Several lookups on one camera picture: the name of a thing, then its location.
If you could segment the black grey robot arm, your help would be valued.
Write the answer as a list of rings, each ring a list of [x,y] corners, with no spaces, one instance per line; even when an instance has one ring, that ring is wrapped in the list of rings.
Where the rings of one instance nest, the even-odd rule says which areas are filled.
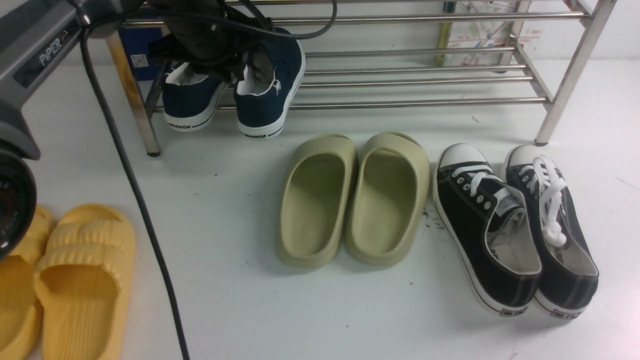
[[[39,161],[41,149],[23,108],[76,44],[108,37],[130,19],[162,19],[173,33],[162,55],[230,80],[244,52],[274,34],[253,2],[241,4],[249,14],[224,0],[26,0],[1,17],[2,259],[20,244],[37,203],[28,161]]]

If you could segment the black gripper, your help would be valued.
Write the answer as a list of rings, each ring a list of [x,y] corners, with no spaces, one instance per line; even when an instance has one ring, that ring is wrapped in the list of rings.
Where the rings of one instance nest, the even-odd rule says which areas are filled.
[[[249,0],[240,4],[252,16],[227,6],[224,0],[149,0],[148,4],[153,10],[193,13],[262,30],[274,29],[272,19]],[[163,16],[162,20],[169,34],[149,43],[148,52],[154,63],[190,64],[198,75],[214,76],[227,84],[245,79],[248,52],[259,45],[257,35],[197,19]]]

